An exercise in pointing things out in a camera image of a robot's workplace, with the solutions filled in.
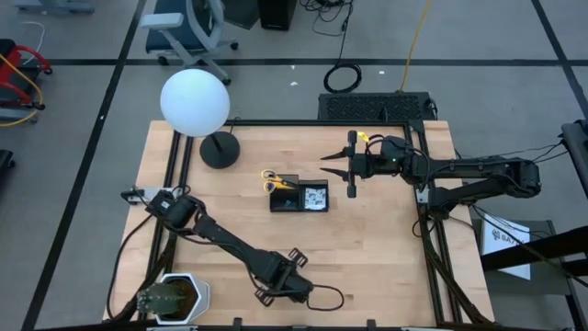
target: white globe lamp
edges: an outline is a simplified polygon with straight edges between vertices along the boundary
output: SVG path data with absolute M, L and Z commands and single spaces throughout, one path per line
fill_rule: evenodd
M 231 166 L 239 158 L 239 141 L 217 131 L 229 117 L 231 101 L 222 82 L 213 74 L 186 69 L 165 82 L 160 97 L 165 120 L 174 130 L 190 137 L 206 137 L 200 145 L 205 164 L 216 169 Z

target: lamp base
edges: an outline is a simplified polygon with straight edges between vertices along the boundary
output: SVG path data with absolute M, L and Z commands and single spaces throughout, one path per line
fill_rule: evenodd
M 241 147 L 237 138 L 224 131 L 212 133 L 200 145 L 202 161 L 207 166 L 215 169 L 224 169 L 232 166 L 239 158 L 240 152 Z

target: green object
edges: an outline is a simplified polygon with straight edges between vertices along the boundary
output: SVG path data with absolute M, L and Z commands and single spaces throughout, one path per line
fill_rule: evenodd
M 137 310 L 157 315 L 173 314 L 180 310 L 181 302 L 185 298 L 181 289 L 174 285 L 154 283 L 137 293 Z

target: black box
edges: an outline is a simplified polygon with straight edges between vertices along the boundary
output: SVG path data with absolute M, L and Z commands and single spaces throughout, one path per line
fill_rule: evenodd
M 261 27 L 289 30 L 297 3 L 297 0 L 257 0 Z
M 274 211 L 310 211 L 325 212 L 329 211 L 329 181 L 326 179 L 318 180 L 299 180 L 298 175 L 278 175 L 280 178 L 297 185 L 296 189 L 275 189 L 269 194 L 269 210 Z M 319 210 L 308 209 L 306 207 L 306 189 L 325 189 L 324 208 Z

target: robotic arm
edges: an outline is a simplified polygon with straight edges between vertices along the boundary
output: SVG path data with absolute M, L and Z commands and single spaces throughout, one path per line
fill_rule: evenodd
M 424 155 L 405 140 L 393 136 L 375 135 L 366 142 L 366 152 L 356 153 L 357 132 L 350 131 L 349 145 L 343 151 L 325 156 L 322 160 L 349 158 L 347 171 L 331 168 L 321 170 L 336 174 L 348 182 L 347 196 L 356 197 L 355 176 L 370 178 L 375 175 L 400 175 L 411 185 L 421 185 L 429 214 L 446 219 L 458 204 L 471 204 L 478 200 L 509 195 L 515 198 L 532 198 L 541 190 L 539 170 L 533 161 L 492 156 L 459 160 L 435 160 Z M 379 154 L 370 147 L 381 144 Z M 483 178 L 484 180 L 459 188 L 424 189 L 437 178 Z
M 270 306 L 276 297 L 289 297 L 293 302 L 302 303 L 308 300 L 313 284 L 297 271 L 308 259 L 297 248 L 292 249 L 288 259 L 275 251 L 251 247 L 218 225 L 208 216 L 204 202 L 192 196 L 176 198 L 172 192 L 160 190 L 146 210 L 180 236 L 197 234 L 241 260 L 248 272 L 265 286 L 256 285 L 254 294 L 264 306 Z M 192 217 L 194 227 L 185 228 Z

